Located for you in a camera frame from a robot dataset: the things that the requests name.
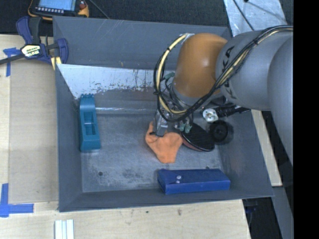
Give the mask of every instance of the lcd screen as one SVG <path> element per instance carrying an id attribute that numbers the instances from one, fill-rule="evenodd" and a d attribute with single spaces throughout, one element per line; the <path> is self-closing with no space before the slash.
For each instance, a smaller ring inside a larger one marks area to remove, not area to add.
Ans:
<path id="1" fill-rule="evenodd" d="M 39 7 L 74 11 L 76 0 L 40 0 Z"/>

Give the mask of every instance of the blue clamp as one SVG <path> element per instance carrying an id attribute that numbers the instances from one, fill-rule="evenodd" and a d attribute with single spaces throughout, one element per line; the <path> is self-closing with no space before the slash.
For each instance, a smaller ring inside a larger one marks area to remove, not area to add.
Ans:
<path id="1" fill-rule="evenodd" d="M 33 213 L 34 204 L 8 204 L 8 183 L 2 184 L 1 200 L 0 200 L 0 217 L 7 218 L 9 214 L 17 213 Z"/>
<path id="2" fill-rule="evenodd" d="M 219 169 L 161 169 L 158 171 L 158 182 L 166 195 L 230 188 L 230 180 Z"/>
<path id="3" fill-rule="evenodd" d="M 93 95 L 81 95 L 79 116 L 80 150 L 90 151 L 101 148 Z"/>
<path id="4" fill-rule="evenodd" d="M 42 44 L 38 34 L 40 22 L 40 17 L 30 18 L 29 16 L 24 16 L 16 22 L 16 29 L 19 35 L 24 39 L 25 45 L 20 49 L 21 52 L 19 54 L 0 60 L 0 64 L 25 58 L 36 59 L 51 65 L 52 56 L 49 54 L 50 49 L 58 49 L 58 56 L 61 62 L 63 64 L 66 63 L 69 56 L 67 41 L 64 38 L 60 38 L 54 44 L 47 46 Z"/>
<path id="5" fill-rule="evenodd" d="M 9 48 L 9 49 L 4 49 L 3 50 L 4 54 L 9 58 L 12 55 L 19 55 L 21 54 L 21 51 L 17 48 Z M 11 74 L 11 63 L 8 62 L 6 65 L 6 74 L 5 76 L 8 77 Z"/>

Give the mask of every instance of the blue block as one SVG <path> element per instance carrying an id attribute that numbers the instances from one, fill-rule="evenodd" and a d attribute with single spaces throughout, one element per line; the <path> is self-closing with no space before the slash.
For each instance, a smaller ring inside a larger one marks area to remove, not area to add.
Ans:
<path id="1" fill-rule="evenodd" d="M 19 204 L 19 205 L 11 205 L 8 204 L 8 190 L 9 184 L 2 184 L 1 189 L 1 200 L 0 200 L 0 217 L 7 218 L 9 214 L 17 214 L 17 213 L 33 213 L 33 205 L 34 204 Z"/>
<path id="2" fill-rule="evenodd" d="M 161 169 L 158 171 L 158 182 L 166 195 L 230 188 L 230 180 L 219 169 Z"/>
<path id="3" fill-rule="evenodd" d="M 80 98 L 80 150 L 90 151 L 101 148 L 99 128 L 96 119 L 93 95 Z"/>

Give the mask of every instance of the gray metal cylinder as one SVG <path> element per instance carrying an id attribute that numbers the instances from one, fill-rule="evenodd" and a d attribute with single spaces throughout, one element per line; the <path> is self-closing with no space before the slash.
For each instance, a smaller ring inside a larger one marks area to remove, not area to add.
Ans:
<path id="1" fill-rule="evenodd" d="M 274 56 L 267 86 L 276 129 L 293 165 L 293 37 Z"/>
<path id="2" fill-rule="evenodd" d="M 217 59 L 216 78 L 259 34 L 260 31 L 242 33 L 226 43 Z M 278 32 L 252 49 L 240 71 L 221 88 L 229 102 L 260 111 L 270 110 L 267 91 L 269 67 L 278 49 L 291 36 L 291 32 Z"/>

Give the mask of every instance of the blue tape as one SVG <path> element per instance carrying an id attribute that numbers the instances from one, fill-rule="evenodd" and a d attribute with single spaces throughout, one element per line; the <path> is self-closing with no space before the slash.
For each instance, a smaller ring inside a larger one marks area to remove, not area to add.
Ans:
<path id="1" fill-rule="evenodd" d="M 34 204 L 8 204 L 9 184 L 2 184 L 1 199 L 0 199 L 0 217 L 7 218 L 9 214 L 17 213 L 33 213 Z"/>
<path id="2" fill-rule="evenodd" d="M 9 49 L 4 49 L 3 52 L 5 53 L 5 55 L 7 55 L 7 57 L 11 57 L 12 55 L 19 55 L 21 53 L 21 51 L 19 49 L 16 48 L 9 48 Z M 6 74 L 5 76 L 8 77 L 11 74 L 11 64 L 10 62 L 6 64 Z"/>

